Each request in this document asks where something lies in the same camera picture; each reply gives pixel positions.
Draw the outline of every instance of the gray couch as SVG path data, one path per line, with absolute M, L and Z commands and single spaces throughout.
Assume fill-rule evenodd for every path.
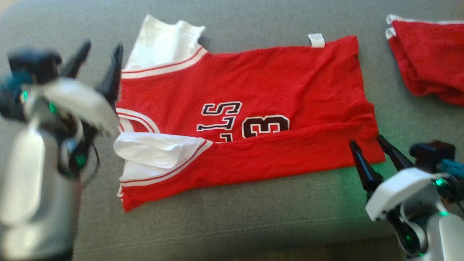
M 446 138 L 464 160 L 464 109 L 435 97 L 413 97 L 384 34 L 389 13 L 462 20 L 460 0 L 24 0 L 1 19 L 0 72 L 9 72 L 6 53 L 17 47 L 50 47 L 66 59 L 91 39 L 92 52 L 79 78 L 95 84 L 119 41 L 127 60 L 148 13 L 167 23 L 206 26 L 201 44 L 213 53 L 307 45 L 308 33 L 321 32 L 326 41 L 355 34 L 366 96 L 376 106 L 381 133 L 402 151 L 417 141 Z M 18 128 L 0 121 L 0 166 Z M 124 162 L 111 140 L 101 138 L 97 147 L 102 166 L 84 191 L 76 260 L 224 258 L 391 233 L 385 223 L 368 219 L 354 168 L 199 189 L 124 213 L 116 197 Z M 386 177 L 394 173 L 390 162 L 375 168 Z

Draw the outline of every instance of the folded red cloth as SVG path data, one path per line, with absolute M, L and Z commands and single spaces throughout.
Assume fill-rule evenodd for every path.
M 412 94 L 464 106 L 464 21 L 387 16 L 386 36 Z

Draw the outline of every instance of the robotic hand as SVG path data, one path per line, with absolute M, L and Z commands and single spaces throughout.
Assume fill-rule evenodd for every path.
M 0 189 L 0 261 L 70 260 L 81 197 L 81 172 L 98 134 L 118 135 L 122 46 L 94 89 L 75 78 L 85 42 L 63 66 L 55 52 L 9 55 L 12 76 L 0 84 L 0 113 L 27 127 L 13 143 Z
M 350 142 L 371 220 L 387 220 L 411 261 L 458 261 L 464 258 L 464 221 L 442 201 L 464 199 L 464 165 L 454 162 L 456 148 L 440 141 L 410 149 L 414 165 L 380 136 L 379 144 L 398 173 L 383 181 L 369 165 L 356 141 Z

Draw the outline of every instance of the cable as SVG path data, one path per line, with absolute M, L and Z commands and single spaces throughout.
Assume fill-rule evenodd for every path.
M 95 144 L 92 142 L 92 148 L 93 151 L 95 152 L 95 157 L 97 158 L 97 165 L 95 166 L 95 169 L 93 170 L 92 174 L 90 174 L 84 181 L 82 182 L 82 187 L 85 189 L 92 180 L 95 179 L 97 176 L 98 169 L 100 168 L 100 156 L 98 155 L 98 150 L 95 147 Z

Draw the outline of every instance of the clothing tag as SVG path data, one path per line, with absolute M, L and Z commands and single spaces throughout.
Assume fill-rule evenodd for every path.
M 309 40 L 311 41 L 311 46 L 314 48 L 324 48 L 325 41 L 321 33 L 310 33 L 308 34 Z

